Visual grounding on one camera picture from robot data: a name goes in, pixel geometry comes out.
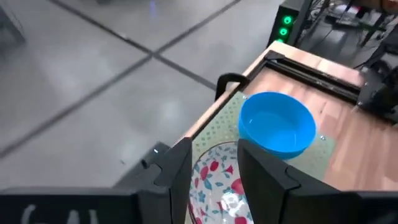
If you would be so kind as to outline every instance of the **floral plate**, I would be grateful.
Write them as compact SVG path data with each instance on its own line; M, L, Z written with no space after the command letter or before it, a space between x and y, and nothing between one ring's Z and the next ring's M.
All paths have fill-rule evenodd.
M193 223L253 223L239 175L237 151L237 142L225 142L213 146L196 161L189 193Z

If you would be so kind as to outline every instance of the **green light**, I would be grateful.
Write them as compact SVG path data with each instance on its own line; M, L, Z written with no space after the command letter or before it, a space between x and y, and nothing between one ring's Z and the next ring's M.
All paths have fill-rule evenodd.
M287 33L288 33L288 30L286 28L280 28L279 29L279 34L280 35L285 36L285 35L287 35Z
M285 25L290 25L292 22L293 22L293 17L291 17L291 16L284 16L284 18L283 18L283 23L285 24Z

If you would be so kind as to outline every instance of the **cable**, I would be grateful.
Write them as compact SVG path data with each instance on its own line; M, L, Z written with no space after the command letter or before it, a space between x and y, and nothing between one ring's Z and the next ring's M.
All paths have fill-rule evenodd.
M301 42L308 34L311 34L312 32L309 30L312 30L314 28L314 25L316 25L316 27L330 27L329 25L322 26L321 24L319 24L319 22L321 20L323 20L323 18L325 17L325 12L329 13L331 7L336 7L335 1L334 0L316 0L314 2L311 5L310 9L308 10L309 13L307 16L306 24L303 27L303 30L302 30L297 42Z
M357 33L356 34L357 35L357 37L358 37L358 42L356 43L356 46L357 47L359 47L360 45L361 45L361 42L362 42L362 38L363 38L363 33ZM365 48L365 47L370 47L369 46L369 44L371 44L371 43L375 43L375 42L377 42L375 45L373 45L372 47L370 47L370 48L373 48L373 47L377 47L381 42L382 42L382 40L384 39L385 37L383 37L383 38L381 38L381 39L378 39L378 37L376 36L376 37L373 37L372 39L370 39L367 43L366 43L366 45L364 46L364 47L362 47L362 48Z
M363 63L360 63L359 65L353 67L353 69L357 69L357 68L359 68L359 67L362 67L362 66L365 65L366 63L372 61L373 59L378 58L378 57L380 56L380 54L373 55L373 57L369 57L369 58L368 58L366 61L364 61Z
M337 22L340 22L341 20L342 20L342 18L344 17L344 15L346 14L346 12L349 10L349 7L347 6L346 7L346 9L344 10L344 12L341 14L341 16L340 16L340 18L337 20ZM330 29L330 31L322 38L322 40L321 41L319 41L318 43L316 43L314 46L312 46L311 48L310 48L310 52L311 51L313 51L313 50L315 50L328 36L329 36L329 34L331 33L333 31L333 26L332 26L332 28Z

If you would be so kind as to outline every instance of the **table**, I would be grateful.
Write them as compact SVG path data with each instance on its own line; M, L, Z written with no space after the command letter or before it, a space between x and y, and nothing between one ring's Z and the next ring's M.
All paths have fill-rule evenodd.
M269 50L354 85L361 86L364 83L357 70L280 42L271 44L243 75L248 75ZM236 86L233 85L213 103L185 136L193 136ZM393 142L398 139L396 128L356 110L351 104L272 70L263 70L244 93L251 95L262 91L279 91L300 100L315 118L318 132L335 140L335 148L323 178L325 183L340 190L398 189L398 163L395 162L398 150L394 149Z

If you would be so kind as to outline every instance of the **black bracket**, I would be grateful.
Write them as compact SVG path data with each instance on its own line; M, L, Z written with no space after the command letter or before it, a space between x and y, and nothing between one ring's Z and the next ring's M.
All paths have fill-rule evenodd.
M213 118L220 109L226 104L226 102L232 98L236 91L244 90L263 68L270 68L279 72L282 75L286 75L294 80L302 82L308 86L314 87L320 91L337 97L345 102L351 103L352 105L359 106L361 109L385 120L392 124L398 123L397 112L385 113L380 110L379 107L375 108L374 100L375 97L373 92L381 81L375 80L373 77L369 77L366 74L365 80L367 85L356 86L352 83L346 82L333 75L321 72L312 67L306 66L300 62L296 62L285 55L277 53L275 51L268 51L264 58L254 67L248 76L238 75L235 73L229 73L220 76L218 80L216 99L224 93L225 86L228 82L240 82L239 86L235 89L235 92L229 96L229 98L215 111L210 119ZM206 125L203 124L197 134Z
M113 188L20 187L0 192L0 223L183 224L192 141L150 155Z

